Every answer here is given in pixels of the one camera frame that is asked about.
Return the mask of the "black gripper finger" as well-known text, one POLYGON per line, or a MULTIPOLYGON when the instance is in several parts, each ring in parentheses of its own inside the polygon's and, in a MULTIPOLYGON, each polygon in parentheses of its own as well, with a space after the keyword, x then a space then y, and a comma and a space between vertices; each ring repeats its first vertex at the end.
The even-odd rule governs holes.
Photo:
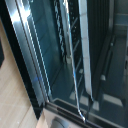
POLYGON ((0 39, 0 68, 3 64, 3 61, 4 61, 4 52, 3 52, 3 47, 2 47, 1 39, 0 39))

